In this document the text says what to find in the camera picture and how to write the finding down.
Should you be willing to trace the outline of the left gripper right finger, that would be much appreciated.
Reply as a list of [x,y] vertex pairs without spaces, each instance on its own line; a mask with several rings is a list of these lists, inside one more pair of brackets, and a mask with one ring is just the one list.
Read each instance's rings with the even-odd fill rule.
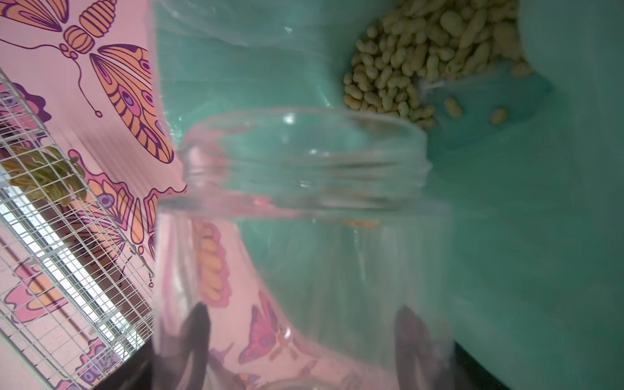
[[394,351],[400,390],[508,388],[459,344],[443,354],[421,317],[406,306],[396,313]]

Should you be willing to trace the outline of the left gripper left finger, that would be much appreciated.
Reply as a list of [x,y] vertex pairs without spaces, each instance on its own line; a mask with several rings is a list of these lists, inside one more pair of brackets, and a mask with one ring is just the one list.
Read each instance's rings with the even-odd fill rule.
[[149,338],[119,368],[94,386],[102,389],[201,389],[209,361],[211,320],[204,304],[193,307],[180,333]]

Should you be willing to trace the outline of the brown-lid peanut jar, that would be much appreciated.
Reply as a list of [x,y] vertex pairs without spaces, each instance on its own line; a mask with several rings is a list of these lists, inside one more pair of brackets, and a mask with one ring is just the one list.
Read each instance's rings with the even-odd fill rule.
[[[304,120],[330,124],[323,112],[370,121],[371,137],[299,138]],[[451,213],[423,192],[422,129],[360,111],[261,110],[194,125],[180,157],[187,190],[159,204],[153,338],[206,305],[201,389],[400,389],[404,306],[451,354]]]

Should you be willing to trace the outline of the pile of dumped peanuts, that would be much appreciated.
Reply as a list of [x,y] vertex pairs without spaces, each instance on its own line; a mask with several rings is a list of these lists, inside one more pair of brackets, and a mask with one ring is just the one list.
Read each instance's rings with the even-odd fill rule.
[[434,128],[436,109],[424,102],[428,87],[502,60],[513,62],[512,76],[531,76],[518,15],[517,1],[400,1],[355,43],[343,76],[346,107]]

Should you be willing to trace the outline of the teal plastic trash bin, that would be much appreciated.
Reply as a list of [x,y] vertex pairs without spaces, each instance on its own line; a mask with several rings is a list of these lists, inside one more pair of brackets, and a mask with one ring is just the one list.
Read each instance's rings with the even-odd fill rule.
[[[522,1],[519,35],[533,77],[549,86],[539,109],[553,143],[520,149],[520,140],[489,138],[438,149],[446,115],[430,138],[427,193],[453,209],[453,331],[510,388],[620,389],[623,4]],[[496,71],[432,99],[455,94],[466,120],[478,109],[460,88]],[[481,115],[496,130],[517,110],[501,100]]]

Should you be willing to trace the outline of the clear plastic bin liner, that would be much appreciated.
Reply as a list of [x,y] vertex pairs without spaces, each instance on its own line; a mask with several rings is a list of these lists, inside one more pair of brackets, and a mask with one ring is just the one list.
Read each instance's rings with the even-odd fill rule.
[[[356,38],[399,5],[420,1],[153,1],[154,48],[164,116],[175,146],[193,125],[218,115],[266,107],[346,109],[339,77],[356,53]],[[443,119],[434,146],[457,149],[483,139],[520,140],[518,148],[553,143],[539,109],[549,92],[539,76],[526,85],[503,76],[480,76],[460,88],[466,120]],[[511,103],[511,122],[496,130],[481,117],[497,98]],[[323,112],[304,120],[302,140],[368,141],[371,132],[349,118]]]

